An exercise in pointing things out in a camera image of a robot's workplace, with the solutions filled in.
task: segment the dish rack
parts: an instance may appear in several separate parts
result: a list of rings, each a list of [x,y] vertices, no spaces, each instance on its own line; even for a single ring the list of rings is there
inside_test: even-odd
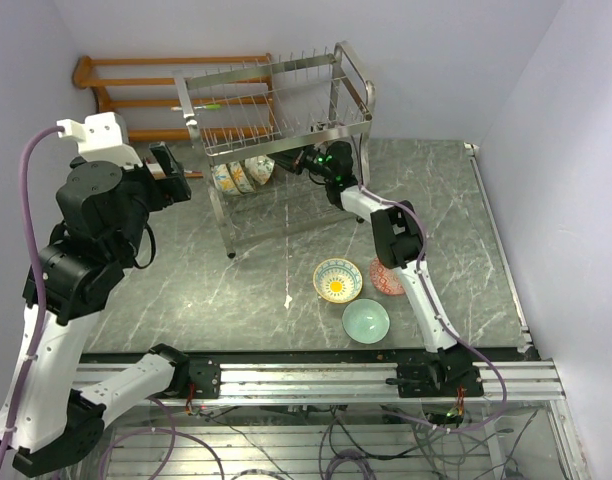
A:
[[[272,78],[273,88],[260,90],[260,78],[265,77]],[[210,172],[215,165],[351,137],[355,171],[363,184],[369,184],[366,144],[375,87],[347,42],[337,43],[332,52],[302,52],[255,66],[231,65],[192,78],[177,71],[174,78],[202,172]],[[207,99],[203,101],[211,108],[198,106],[197,98]],[[204,175],[230,258],[238,244],[289,235],[349,216],[330,206],[324,189],[311,183],[307,174],[295,176],[276,168],[273,177],[257,193],[225,197],[211,181],[212,175]]]

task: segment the green bowl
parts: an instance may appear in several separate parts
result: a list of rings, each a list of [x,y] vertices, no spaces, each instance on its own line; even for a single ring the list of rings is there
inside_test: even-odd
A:
[[[350,338],[368,345],[386,336],[390,319],[386,309],[379,303],[363,298],[346,307],[342,315],[342,326]]]

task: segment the white wall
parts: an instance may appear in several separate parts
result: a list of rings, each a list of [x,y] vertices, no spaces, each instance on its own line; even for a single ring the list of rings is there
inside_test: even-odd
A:
[[[612,0],[565,3],[480,153],[537,346],[612,479]]]
[[[561,0],[55,0],[95,57],[301,52],[349,40],[377,84],[374,135],[478,143]]]
[[[18,158],[39,130],[61,118],[81,120],[92,113],[90,94],[71,87],[77,57],[51,0],[0,0],[0,406],[21,342],[21,294],[29,267],[17,191]],[[59,220],[55,191],[77,152],[56,139],[46,140],[36,151],[30,198],[38,243],[44,245]]]

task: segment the table surface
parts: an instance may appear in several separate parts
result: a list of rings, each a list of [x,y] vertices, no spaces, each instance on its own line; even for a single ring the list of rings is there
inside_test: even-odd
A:
[[[175,144],[171,150],[186,168],[196,165],[190,145]],[[521,346],[517,308],[463,143],[375,139],[370,141],[369,154],[371,190],[386,198],[410,200],[426,222],[431,278],[456,329],[476,346]],[[283,172],[275,173],[267,188],[286,189]],[[297,182],[296,187],[312,187],[303,183],[308,182],[306,175],[295,178],[291,181]],[[370,282],[368,269],[375,258],[370,225],[349,218],[274,236],[239,248],[230,260],[204,181],[189,183],[193,190],[189,202],[151,216],[157,258],[146,270],[126,271],[86,351],[145,352],[160,342],[187,351],[423,347],[406,297],[386,296]],[[294,220],[297,210],[321,209],[324,216],[328,210],[320,188],[309,190],[299,208],[294,202],[277,205],[278,196],[271,195],[266,211],[249,210],[246,223],[259,228],[268,212],[278,209],[286,222]],[[238,201],[263,205],[269,200],[251,195]],[[141,262],[148,249],[145,239]],[[374,299],[386,308],[391,328],[382,341],[373,345],[352,341],[341,325],[345,305],[329,303],[315,292],[313,270],[331,257],[355,263],[364,277],[359,298]]]

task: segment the yellow bowl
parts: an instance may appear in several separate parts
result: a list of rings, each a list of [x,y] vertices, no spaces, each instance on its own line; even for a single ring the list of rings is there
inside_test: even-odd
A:
[[[317,293],[332,303],[348,303],[362,291],[363,280],[359,268],[344,258],[329,258],[313,272]]]

